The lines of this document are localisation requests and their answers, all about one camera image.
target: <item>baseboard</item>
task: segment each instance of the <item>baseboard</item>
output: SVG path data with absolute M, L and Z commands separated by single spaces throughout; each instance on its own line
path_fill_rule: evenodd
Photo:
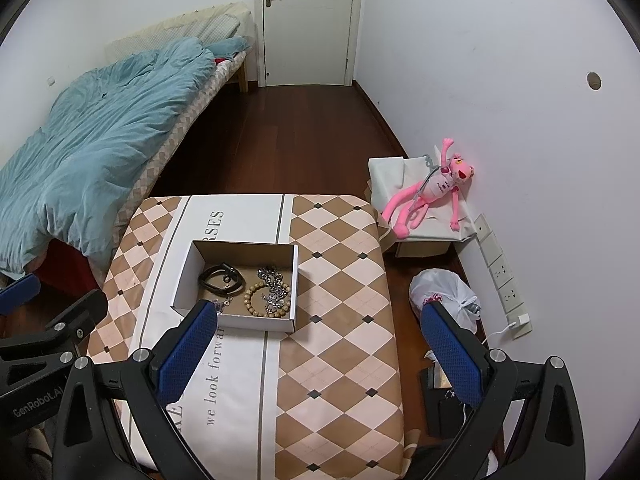
M 394 149 L 394 151 L 398 154 L 398 156 L 409 158 L 409 156 L 406 154 L 406 151 L 402 147 L 402 144 L 400 144 L 400 141 L 396 137 L 396 134 L 391 129 L 391 127 L 386 123 L 385 118 L 378 111 L 378 108 L 376 108 L 376 105 L 373 104 L 373 101 L 369 98 L 369 96 L 364 91 L 362 86 L 360 86 L 355 79 L 353 80 L 351 85 L 362 96 L 362 98 L 364 99 L 364 102 L 366 102 L 367 106 L 369 107 L 369 110 L 371 110 L 371 113 L 376 118 L 376 122 L 380 125 L 380 128 L 382 128 L 382 131 L 385 134 L 386 140 L 388 140 L 389 144 L 391 144 L 391 147 Z

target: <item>open box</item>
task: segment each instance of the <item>open box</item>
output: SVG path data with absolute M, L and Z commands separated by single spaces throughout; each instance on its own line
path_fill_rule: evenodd
M 194 240 L 187 252 L 182 273 L 173 296 L 172 307 L 185 316 L 198 300 L 225 301 L 198 284 L 198 276 L 207 267 L 225 262 L 235 267 L 246 281 L 246 288 L 260 282 L 257 271 L 261 267 L 275 267 L 291 285 L 291 308 L 288 317 L 256 317 L 249 314 L 244 304 L 244 291 L 229 298 L 230 304 L 218 319 L 218 325 L 229 328 L 247 328 L 269 332 L 294 332 L 296 329 L 296 293 L 298 289 L 298 246 L 284 244 L 255 244 L 245 242 L 217 242 Z M 215 286 L 224 287 L 222 277 L 209 280 Z M 254 308 L 263 311 L 266 302 L 261 289 L 252 297 Z

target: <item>red sheet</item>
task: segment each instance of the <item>red sheet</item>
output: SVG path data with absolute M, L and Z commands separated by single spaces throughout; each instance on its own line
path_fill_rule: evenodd
M 59 240 L 49 243 L 47 257 L 34 274 L 41 282 L 76 299 L 99 288 L 89 267 L 89 260 L 80 251 Z

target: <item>wooden bead bracelet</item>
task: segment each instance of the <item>wooden bead bracelet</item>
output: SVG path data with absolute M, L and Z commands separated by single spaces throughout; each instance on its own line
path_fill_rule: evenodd
M 274 308 L 274 312 L 268 312 L 268 311 L 258 312 L 255 309 L 255 307 L 252 305 L 251 303 L 252 296 L 258 290 L 260 290 L 261 288 L 265 288 L 266 286 L 267 285 L 264 282 L 259 282 L 259 283 L 256 283 L 255 285 L 252 285 L 250 288 L 246 290 L 246 293 L 244 294 L 244 306 L 249 311 L 249 314 L 251 314 L 252 316 L 258 316 L 258 317 L 286 317 L 287 313 L 291 309 L 291 302 L 289 300 L 283 300 L 283 307 Z M 286 285 L 285 283 L 282 284 L 282 288 L 284 288 L 284 290 L 286 290 L 288 294 L 291 292 L 291 287 L 289 285 Z

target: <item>power outlet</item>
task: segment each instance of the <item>power outlet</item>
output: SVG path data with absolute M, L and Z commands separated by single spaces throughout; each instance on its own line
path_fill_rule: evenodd
M 514 308 L 510 313 L 507 314 L 507 323 L 511 324 L 518 319 L 518 316 L 522 316 L 522 314 L 527 314 L 527 310 L 524 304 Z M 512 330 L 509 330 L 509 334 L 514 339 L 524 336 L 533 330 L 533 325 L 531 324 L 531 320 L 529 318 L 529 322 L 524 324 L 523 326 L 519 326 Z
M 479 242 L 482 242 L 482 240 L 484 240 L 485 238 L 488 237 L 489 234 L 491 234 L 491 228 L 489 227 L 489 224 L 486 222 L 486 218 L 484 218 L 483 214 L 481 214 L 480 216 L 478 216 L 478 218 L 476 218 L 476 221 L 474 222 L 474 224 L 476 225 L 476 234 L 478 234 Z
M 507 283 L 501 286 L 498 289 L 498 294 L 500 294 L 500 301 L 502 302 L 502 306 L 506 313 L 511 312 L 514 308 L 522 304 L 522 299 L 520 298 L 520 293 L 518 292 L 518 287 L 514 278 L 511 278 Z
M 504 254 L 489 266 L 489 271 L 491 272 L 491 277 L 494 279 L 495 288 L 502 287 L 513 278 L 511 268 Z
M 489 267 L 495 260 L 502 256 L 502 248 L 498 243 L 498 238 L 496 238 L 495 234 L 493 233 L 490 233 L 480 243 L 480 250 L 482 251 L 482 256 L 484 256 L 487 267 Z

